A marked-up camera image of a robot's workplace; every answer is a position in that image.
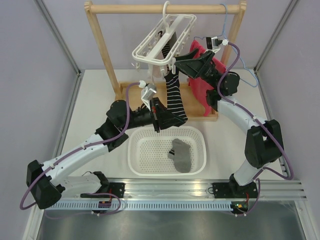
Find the wooden base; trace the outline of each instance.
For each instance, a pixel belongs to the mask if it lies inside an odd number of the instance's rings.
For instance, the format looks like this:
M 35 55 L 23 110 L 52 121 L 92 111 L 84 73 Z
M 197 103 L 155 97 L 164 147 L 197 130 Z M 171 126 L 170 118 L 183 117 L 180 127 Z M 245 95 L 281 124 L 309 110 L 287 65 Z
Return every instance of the wooden base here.
M 131 82 L 119 82 L 120 90 L 122 92 L 122 99 L 126 99 L 126 88 Z M 167 89 L 166 83 L 156 83 L 157 93 L 155 97 L 158 97 L 163 105 L 167 106 Z M 141 106 L 141 88 L 137 85 L 133 86 L 129 90 L 129 103 L 132 110 Z M 211 114 L 204 116 L 205 107 L 202 106 L 192 93 L 191 87 L 187 83 L 180 83 L 180 92 L 183 101 L 185 113 L 189 121 L 217 121 L 218 113 L 212 110 Z

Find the white floor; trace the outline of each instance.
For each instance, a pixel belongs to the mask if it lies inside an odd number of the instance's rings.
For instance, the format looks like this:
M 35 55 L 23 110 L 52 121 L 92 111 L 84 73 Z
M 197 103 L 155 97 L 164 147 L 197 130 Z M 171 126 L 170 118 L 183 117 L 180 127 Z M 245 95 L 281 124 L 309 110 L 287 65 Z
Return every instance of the white floor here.
M 246 70 L 236 70 L 247 81 L 254 83 L 254 78 Z M 119 82 L 138 82 L 145 79 L 146 72 L 141 70 L 115 70 Z M 240 81 L 238 93 L 234 95 L 240 103 L 246 106 L 256 115 L 266 118 L 259 89 L 252 88 Z M 109 77 L 105 70 L 86 70 L 76 100 L 70 126 L 63 147 L 63 152 L 77 146 L 86 140 L 106 120 L 106 112 L 115 99 Z M 222 114 L 218 121 L 188 121 L 186 126 L 192 126 L 203 134 L 207 162 L 202 172 L 180 176 L 179 179 L 221 179 L 227 180 L 245 160 L 244 148 L 246 135 L 228 118 Z M 128 166 L 128 140 L 112 152 L 97 157 L 72 175 L 80 176 L 86 171 L 102 171 L 107 178 L 142 178 L 133 173 Z M 281 173 L 279 161 L 272 163 L 271 168 Z M 262 180 L 280 180 L 275 174 L 264 171 L 260 177 Z

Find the wooden clothes rack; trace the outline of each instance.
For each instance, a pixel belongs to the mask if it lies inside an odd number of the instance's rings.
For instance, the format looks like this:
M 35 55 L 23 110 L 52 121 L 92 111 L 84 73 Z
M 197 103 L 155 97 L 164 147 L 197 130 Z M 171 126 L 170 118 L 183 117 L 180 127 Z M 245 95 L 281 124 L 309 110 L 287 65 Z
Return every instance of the wooden clothes rack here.
M 247 8 L 247 2 L 241 0 L 238 5 L 227 5 L 227 14 L 234 15 L 230 27 L 228 40 L 235 43 L 242 19 Z M 109 53 L 104 40 L 97 14 L 162 14 L 163 5 L 94 5 L 92 1 L 84 3 L 84 10 L 92 29 L 95 41 L 99 48 L 103 64 L 109 76 L 115 99 L 125 99 L 126 87 L 130 82 L 118 82 Z M 226 14 L 223 5 L 174 5 L 166 8 L 167 14 Z M 221 62 L 227 65 L 232 48 L 227 46 L 222 54 Z M 165 83 L 157 83 L 157 94 L 161 102 L 167 105 L 167 92 Z M 187 83 L 180 84 L 180 92 L 185 112 L 190 121 L 216 121 L 218 113 L 212 110 L 209 116 L 204 116 L 205 108 L 196 100 Z M 141 105 L 141 88 L 134 86 L 129 91 L 131 109 Z

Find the gray sock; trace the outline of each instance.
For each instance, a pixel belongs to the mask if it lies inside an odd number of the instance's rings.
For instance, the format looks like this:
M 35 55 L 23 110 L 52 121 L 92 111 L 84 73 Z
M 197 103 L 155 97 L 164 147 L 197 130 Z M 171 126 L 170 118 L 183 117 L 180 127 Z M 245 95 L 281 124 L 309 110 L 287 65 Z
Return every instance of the gray sock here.
M 189 173 L 191 170 L 190 145 L 176 138 L 172 141 L 172 148 L 174 149 L 175 169 L 180 173 Z

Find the cable clip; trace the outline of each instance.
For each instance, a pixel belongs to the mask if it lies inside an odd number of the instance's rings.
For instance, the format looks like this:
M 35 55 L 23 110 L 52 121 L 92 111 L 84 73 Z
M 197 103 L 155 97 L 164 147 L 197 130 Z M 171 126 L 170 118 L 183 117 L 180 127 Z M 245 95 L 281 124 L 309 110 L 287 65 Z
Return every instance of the cable clip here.
M 222 45 L 223 45 L 223 46 L 227 46 L 228 43 L 229 43 L 229 40 L 228 40 L 228 39 L 223 39 L 223 40 L 222 40 Z
M 139 81 L 139 88 L 143 89 L 145 86 L 147 85 L 147 83 L 143 80 Z
M 161 73 L 161 76 L 163 78 L 165 78 L 165 75 L 167 73 L 167 69 L 165 69 L 163 66 L 160 66 L 160 73 Z
M 139 72 L 139 70 L 140 70 L 140 63 L 139 62 L 135 62 L 135 63 L 132 62 L 131 65 L 134 66 L 134 68 Z

